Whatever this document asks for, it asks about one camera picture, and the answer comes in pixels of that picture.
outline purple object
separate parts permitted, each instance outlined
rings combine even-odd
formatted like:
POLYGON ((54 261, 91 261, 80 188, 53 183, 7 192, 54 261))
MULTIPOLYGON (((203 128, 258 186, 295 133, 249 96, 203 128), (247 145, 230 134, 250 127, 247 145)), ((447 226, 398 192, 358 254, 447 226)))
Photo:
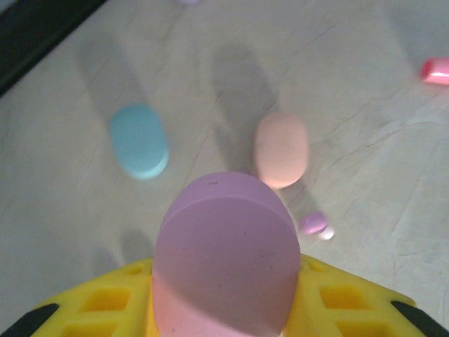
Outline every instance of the purple object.
POLYGON ((328 219, 321 212, 309 214, 301 219, 300 231, 312 235, 325 230, 328 226, 328 219))
POLYGON ((162 335, 277 337, 300 271, 300 246, 275 192, 242 173, 181 191, 156 241, 153 296, 162 335))

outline dark wall edge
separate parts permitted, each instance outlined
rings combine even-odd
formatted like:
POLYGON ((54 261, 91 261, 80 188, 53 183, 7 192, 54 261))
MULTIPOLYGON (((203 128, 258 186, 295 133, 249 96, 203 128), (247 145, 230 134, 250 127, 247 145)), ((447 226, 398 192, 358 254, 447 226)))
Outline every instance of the dark wall edge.
POLYGON ((0 15, 0 96, 106 0, 18 0, 0 15))

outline blue foam block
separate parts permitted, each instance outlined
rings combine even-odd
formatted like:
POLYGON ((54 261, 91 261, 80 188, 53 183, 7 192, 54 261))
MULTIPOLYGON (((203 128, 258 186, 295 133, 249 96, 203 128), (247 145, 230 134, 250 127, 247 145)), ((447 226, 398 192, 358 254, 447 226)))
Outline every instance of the blue foam block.
POLYGON ((158 176, 167 166, 168 145, 161 120, 138 104, 119 110, 109 125, 112 147, 121 168, 136 179, 158 176))

